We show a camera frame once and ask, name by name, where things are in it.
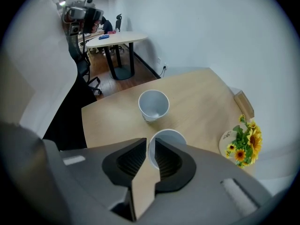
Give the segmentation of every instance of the person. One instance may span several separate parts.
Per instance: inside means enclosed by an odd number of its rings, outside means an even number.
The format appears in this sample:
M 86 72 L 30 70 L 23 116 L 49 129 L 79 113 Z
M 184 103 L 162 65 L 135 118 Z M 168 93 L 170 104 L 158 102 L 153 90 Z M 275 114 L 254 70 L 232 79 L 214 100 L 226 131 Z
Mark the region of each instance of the person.
M 107 34 L 108 32 L 111 32 L 113 30 L 113 26 L 109 20 L 106 20 L 104 16 L 102 16 L 102 20 L 100 21 L 102 30 L 104 31 L 104 34 Z

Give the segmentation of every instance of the black office chair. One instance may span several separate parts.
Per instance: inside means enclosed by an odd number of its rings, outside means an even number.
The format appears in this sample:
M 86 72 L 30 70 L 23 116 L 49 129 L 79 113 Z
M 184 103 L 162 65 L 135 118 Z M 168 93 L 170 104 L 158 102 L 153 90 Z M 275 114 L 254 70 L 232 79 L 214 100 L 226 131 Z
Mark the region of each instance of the black office chair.
M 83 77 L 88 75 L 89 78 L 87 80 L 87 84 L 91 84 L 93 81 L 97 80 L 98 84 L 100 83 L 100 79 L 98 77 L 94 77 L 90 80 L 90 60 L 87 53 L 84 51 L 85 42 L 83 42 L 83 51 L 81 53 L 78 46 L 78 36 L 68 36 L 67 42 L 69 44 L 69 52 L 73 60 L 76 62 L 77 70 L 79 74 Z M 89 86 L 91 90 L 97 90 L 98 94 L 102 94 L 102 91 L 99 88 Z
M 121 28 L 121 22 L 122 22 L 122 14 L 119 14 L 117 16 L 117 21 L 116 21 L 116 28 L 115 28 L 115 31 L 117 31 L 117 29 L 119 30 L 119 32 L 121 31 L 120 28 Z M 122 46 L 119 46 L 119 50 L 122 50 L 124 52 L 124 48 L 122 48 Z

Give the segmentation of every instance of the blue object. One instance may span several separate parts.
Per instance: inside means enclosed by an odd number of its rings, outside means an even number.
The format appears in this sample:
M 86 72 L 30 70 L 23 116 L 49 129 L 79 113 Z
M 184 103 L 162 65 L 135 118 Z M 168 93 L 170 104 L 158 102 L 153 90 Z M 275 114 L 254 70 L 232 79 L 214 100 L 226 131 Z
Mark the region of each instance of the blue object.
M 105 34 L 105 35 L 99 37 L 99 40 L 101 40 L 101 39 L 106 39 L 106 38 L 109 38 L 109 35 L 108 35 L 108 34 Z

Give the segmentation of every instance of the wooden table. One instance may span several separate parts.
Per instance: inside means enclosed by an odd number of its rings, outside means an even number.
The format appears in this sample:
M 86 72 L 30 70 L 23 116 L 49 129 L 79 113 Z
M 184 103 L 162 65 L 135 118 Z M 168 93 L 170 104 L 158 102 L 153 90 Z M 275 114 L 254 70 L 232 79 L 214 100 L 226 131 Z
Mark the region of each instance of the wooden table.
M 109 34 L 109 38 L 102 39 L 102 40 L 99 40 L 98 37 L 87 42 L 86 46 L 88 48 L 104 47 L 107 63 L 111 71 L 112 78 L 116 80 L 125 80 L 132 77 L 135 74 L 133 42 L 142 41 L 147 38 L 147 35 L 139 32 L 125 31 L 125 32 L 117 32 L 115 34 Z M 124 43 L 129 43 L 130 68 L 129 66 L 122 65 L 121 63 L 118 45 Z M 118 67 L 116 68 L 113 67 L 109 46 L 114 46 L 116 50 L 117 61 L 118 61 Z
M 84 37 L 84 40 L 87 42 L 87 41 L 89 41 L 89 40 L 91 40 L 91 39 L 93 39 L 93 38 L 95 38 L 95 37 L 99 37 L 99 36 L 101 36 L 101 35 L 103 35 L 103 34 L 104 34 L 104 31 L 103 31 L 103 30 L 100 30 L 100 31 L 98 31 L 98 32 L 95 32 L 95 33 L 91 34 L 91 35 L 88 36 L 88 37 Z M 79 43 L 83 42 L 83 38 L 82 38 L 82 37 L 79 38 L 79 39 L 78 39 L 78 42 L 79 42 Z
M 170 101 L 166 116 L 146 123 L 138 108 L 140 94 L 160 90 Z M 209 68 L 154 80 L 115 93 L 82 109 L 82 123 L 88 148 L 151 137 L 172 128 L 184 135 L 187 144 L 219 153 L 221 135 L 238 124 L 240 108 L 226 84 Z M 133 180 L 135 214 L 139 218 L 154 200 L 159 170 L 146 159 Z

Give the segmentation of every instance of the paper cup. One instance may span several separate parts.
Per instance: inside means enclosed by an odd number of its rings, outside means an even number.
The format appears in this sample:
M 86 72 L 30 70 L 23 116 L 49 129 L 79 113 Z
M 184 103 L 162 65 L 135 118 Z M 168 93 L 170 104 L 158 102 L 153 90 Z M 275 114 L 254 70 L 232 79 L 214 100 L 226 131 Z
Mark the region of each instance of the paper cup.
M 157 169 L 159 169 L 159 167 L 155 160 L 155 139 L 156 138 L 160 138 L 160 139 L 164 140 L 164 142 L 166 142 L 170 145 L 172 145 L 172 143 L 176 143 L 176 144 L 180 143 L 183 146 L 187 145 L 186 139 L 180 132 L 177 132 L 172 129 L 164 129 L 164 130 L 157 132 L 151 138 L 150 143 L 149 143 L 149 148 L 148 148 L 149 160 L 152 163 L 152 165 Z
M 154 122 L 169 110 L 167 96 L 158 90 L 147 90 L 139 97 L 139 108 L 146 122 Z

